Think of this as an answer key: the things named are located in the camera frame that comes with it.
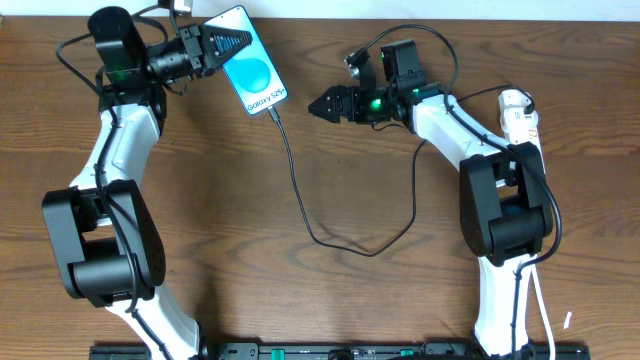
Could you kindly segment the blue Samsung Galaxy smartphone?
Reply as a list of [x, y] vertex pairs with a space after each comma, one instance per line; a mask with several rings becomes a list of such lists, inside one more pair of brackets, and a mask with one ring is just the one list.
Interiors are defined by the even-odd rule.
[[287, 89], [243, 6], [230, 8], [205, 24], [248, 31], [252, 36], [251, 44], [223, 65], [249, 115], [256, 115], [287, 97]]

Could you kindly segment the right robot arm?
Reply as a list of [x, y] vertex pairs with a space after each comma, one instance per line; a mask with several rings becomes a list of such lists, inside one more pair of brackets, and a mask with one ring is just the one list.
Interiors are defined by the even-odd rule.
[[558, 233], [559, 212], [545, 179], [533, 98], [514, 85], [498, 97], [503, 134], [492, 133], [442, 84], [431, 83], [407, 39], [381, 49], [386, 85], [376, 82], [369, 53], [346, 57], [356, 86], [329, 87], [308, 106], [331, 123], [396, 120], [431, 143], [459, 173], [460, 226], [480, 267], [473, 334], [483, 358], [530, 357], [525, 314], [528, 285], [538, 281], [543, 240]]

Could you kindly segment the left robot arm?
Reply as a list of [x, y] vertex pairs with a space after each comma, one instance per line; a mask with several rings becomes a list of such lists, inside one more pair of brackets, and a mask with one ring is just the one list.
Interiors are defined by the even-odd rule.
[[102, 64], [88, 84], [101, 129], [71, 184], [48, 192], [42, 212], [66, 292], [119, 316], [144, 342], [148, 359], [212, 359], [201, 325], [165, 281], [166, 257], [140, 184], [167, 117], [175, 82], [205, 78], [253, 40], [246, 30], [192, 24], [163, 30], [148, 45], [144, 12], [97, 10], [87, 35]]

